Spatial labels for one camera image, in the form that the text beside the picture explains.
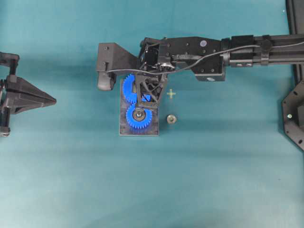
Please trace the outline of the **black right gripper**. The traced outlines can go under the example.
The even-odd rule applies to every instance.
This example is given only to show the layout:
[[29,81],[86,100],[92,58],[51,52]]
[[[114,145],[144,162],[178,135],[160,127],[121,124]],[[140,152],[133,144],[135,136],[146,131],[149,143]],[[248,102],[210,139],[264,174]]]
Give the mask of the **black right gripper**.
[[140,63],[135,75],[137,104],[141,108],[157,109],[167,86],[167,75],[181,70],[180,38],[144,38]]

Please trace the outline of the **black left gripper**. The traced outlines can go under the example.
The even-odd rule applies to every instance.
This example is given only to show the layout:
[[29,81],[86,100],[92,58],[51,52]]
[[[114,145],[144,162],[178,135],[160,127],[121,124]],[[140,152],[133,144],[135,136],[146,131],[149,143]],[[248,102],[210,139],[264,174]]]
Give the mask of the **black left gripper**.
[[[6,79],[0,80],[0,136],[8,137],[10,134],[10,115],[18,114],[31,109],[55,105],[57,100],[49,94],[41,91],[27,80],[16,76],[19,55],[11,53],[0,53],[0,65],[9,68],[9,74]],[[10,91],[32,95],[42,100],[9,100]]]

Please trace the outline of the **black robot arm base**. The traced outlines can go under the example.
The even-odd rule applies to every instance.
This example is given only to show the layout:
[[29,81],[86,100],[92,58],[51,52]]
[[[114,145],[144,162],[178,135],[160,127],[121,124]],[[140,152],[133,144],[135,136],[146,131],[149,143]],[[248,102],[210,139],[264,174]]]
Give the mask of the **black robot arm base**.
[[282,101],[284,132],[304,150],[304,81],[302,80]]

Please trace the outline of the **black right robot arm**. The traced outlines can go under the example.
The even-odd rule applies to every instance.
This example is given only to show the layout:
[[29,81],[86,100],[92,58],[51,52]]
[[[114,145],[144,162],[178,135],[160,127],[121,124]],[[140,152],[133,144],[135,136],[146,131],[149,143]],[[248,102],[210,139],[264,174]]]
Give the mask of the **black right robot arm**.
[[217,82],[225,80],[226,67],[303,64],[304,36],[145,38],[139,59],[133,83],[135,103],[140,108],[156,109],[169,74],[190,70],[198,81]]

